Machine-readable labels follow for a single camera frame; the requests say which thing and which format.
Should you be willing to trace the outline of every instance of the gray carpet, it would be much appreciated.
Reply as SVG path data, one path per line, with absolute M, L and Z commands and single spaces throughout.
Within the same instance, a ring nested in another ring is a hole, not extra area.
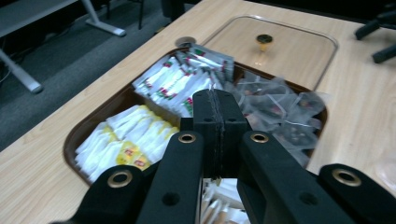
M 0 87 L 0 151 L 170 22 L 163 16 L 160 1 L 145 0 L 143 27 L 138 30 L 139 4 L 115 2 L 109 20 L 105 10 L 98 14 L 101 21 L 125 29 L 127 36 L 111 35 L 85 24 L 88 17 L 79 18 L 68 32 L 49 39 L 21 62 L 21 67 L 43 85 L 42 92 L 32 94 L 14 76 L 6 78 Z

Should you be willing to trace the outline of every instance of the brown tray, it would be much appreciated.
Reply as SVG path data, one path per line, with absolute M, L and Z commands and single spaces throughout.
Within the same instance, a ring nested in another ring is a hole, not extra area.
M 165 56 L 174 56 L 178 50 L 186 50 L 186 49 L 173 49 L 169 51 Z M 272 79 L 274 76 L 264 73 L 263 71 L 251 68 L 249 66 L 243 65 L 241 63 L 234 63 L 234 72 L 233 79 L 235 82 L 243 77 L 245 71 L 249 71 L 253 74 L 256 74 L 260 77 L 264 77 L 267 79 Z M 292 82 L 286 83 L 296 92 L 304 92 L 310 91 L 308 88 L 302 87 Z M 133 105 L 147 105 L 150 110 L 152 110 L 155 114 L 161 116 L 164 120 L 169 121 L 172 125 L 179 127 L 179 118 L 174 114 L 164 110 L 163 108 L 155 105 L 149 99 L 140 96 L 139 94 L 134 92 L 132 81 L 126 84 L 120 91 L 118 91 L 115 95 L 113 95 L 110 99 L 105 101 L 102 105 L 96 108 L 88 117 L 79 122 L 67 135 L 66 140 L 64 142 L 64 159 L 67 164 L 75 171 L 77 175 L 79 175 L 84 182 L 86 182 L 89 186 L 91 182 L 88 180 L 88 177 L 82 173 L 75 161 L 76 149 L 88 138 L 88 136 L 92 133 L 92 131 L 96 128 L 96 126 L 105 121 L 107 118 L 114 116 Z M 322 129 L 327 120 L 327 109 L 325 108 L 322 112 L 315 116 L 316 119 L 319 119 L 322 122 Z M 316 133 L 317 137 L 319 137 L 321 131 Z M 310 156 L 314 149 L 308 150 L 307 155 Z

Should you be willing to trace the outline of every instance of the wooden table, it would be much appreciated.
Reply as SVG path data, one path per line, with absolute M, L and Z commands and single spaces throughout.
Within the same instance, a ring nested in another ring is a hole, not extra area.
M 371 54 L 394 44 L 396 32 L 380 29 L 357 41 L 353 34 L 358 23 L 242 0 L 204 0 L 0 153 L 0 222 L 70 218 L 88 189 L 64 162 L 63 144 L 72 128 L 174 49 L 180 37 L 193 36 L 200 44 L 230 18 L 244 14 L 322 32 L 338 41 L 339 50 L 318 86 L 332 99 L 308 170 L 317 173 L 324 164 L 340 162 L 379 182 L 376 161 L 382 153 L 396 151 L 396 60 L 375 64 Z

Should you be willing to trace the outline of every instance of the metal ring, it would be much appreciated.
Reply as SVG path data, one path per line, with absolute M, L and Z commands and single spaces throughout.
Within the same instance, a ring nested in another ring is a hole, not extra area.
M 262 133 L 253 133 L 250 136 L 250 139 L 257 143 L 266 143 L 266 142 L 268 142 L 268 140 L 270 140 L 270 138 L 267 135 L 262 134 Z
M 126 175 L 126 178 L 122 181 L 116 181 L 115 178 L 119 175 Z M 113 188 L 118 189 L 127 186 L 132 181 L 132 174 L 129 170 L 117 171 L 113 175 L 111 175 L 108 180 L 107 184 Z
M 178 137 L 178 141 L 182 143 L 192 143 L 195 141 L 195 139 L 195 135 L 191 133 L 185 133 Z
M 343 175 L 347 175 L 351 179 L 343 178 Z M 332 171 L 332 176 L 340 183 L 348 185 L 350 187 L 358 187 L 361 185 L 361 179 L 354 173 L 345 169 L 335 169 Z

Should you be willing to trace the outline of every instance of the clear plastic lid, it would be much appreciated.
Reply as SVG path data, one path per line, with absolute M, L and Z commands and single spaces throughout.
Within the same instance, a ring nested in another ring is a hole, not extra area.
M 312 91 L 338 48 L 328 35 L 258 16 L 229 20 L 202 45 Z

